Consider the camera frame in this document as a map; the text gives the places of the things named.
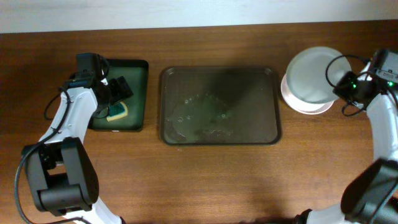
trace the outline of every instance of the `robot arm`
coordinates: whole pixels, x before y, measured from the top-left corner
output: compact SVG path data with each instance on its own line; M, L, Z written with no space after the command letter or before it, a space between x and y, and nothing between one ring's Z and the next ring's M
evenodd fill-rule
M398 112L391 95L378 94L367 108L373 133L374 160L398 162Z
M374 163L346 188L340 204L298 215L296 224L398 223L398 200L392 197L398 189L397 88L378 93L379 86L397 85L398 70L393 69L396 65L397 53L379 51L373 63L363 70L377 74L373 77L375 82L362 78L359 85L355 83L359 78L346 74L339 85L353 83L363 89L335 88L334 92L346 101L366 106L373 132Z
M130 97L132 91L123 83L124 79L110 80L112 85L108 86L101 66L103 57L80 54L76 59L79 72L65 82L57 114L40 142L51 138L26 160L29 187L35 206L41 212L65 218L82 217L89 223L122 224L124 220L111 213L99 198L98 178L83 141L91 117ZM22 154L31 147L26 146ZM49 170L57 166L65 166L66 172L51 175Z

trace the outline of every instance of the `plastic tray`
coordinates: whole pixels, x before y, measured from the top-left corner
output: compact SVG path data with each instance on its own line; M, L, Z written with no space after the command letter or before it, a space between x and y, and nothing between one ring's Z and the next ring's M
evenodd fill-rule
M275 144L277 74L267 67L174 67L162 75L160 138L170 145Z
M126 117L107 121L106 111L92 118L89 128L97 131L141 131L144 125L144 111L148 82L148 63L145 60L117 60L108 59L110 64L107 78L124 76L134 95L123 102L127 106Z

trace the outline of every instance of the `gray tray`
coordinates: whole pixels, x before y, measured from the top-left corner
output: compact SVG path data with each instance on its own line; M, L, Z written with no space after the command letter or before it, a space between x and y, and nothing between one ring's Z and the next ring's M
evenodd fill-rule
M275 144L277 74L267 67L174 67L162 74L160 138L170 145Z

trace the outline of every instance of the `white plate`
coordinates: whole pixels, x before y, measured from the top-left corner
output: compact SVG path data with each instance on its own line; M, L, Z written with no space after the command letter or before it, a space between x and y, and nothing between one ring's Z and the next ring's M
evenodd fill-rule
M295 111L303 114L320 114L327 111L332 105L333 101L327 103L307 103L293 95L286 82L286 75L280 84L280 91L285 102Z

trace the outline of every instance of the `sponge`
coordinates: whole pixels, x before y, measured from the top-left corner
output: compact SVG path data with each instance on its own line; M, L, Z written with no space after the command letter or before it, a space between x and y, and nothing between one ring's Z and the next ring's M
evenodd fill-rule
M109 115L106 117L107 121L114 121L127 116L127 106L120 102L109 107Z

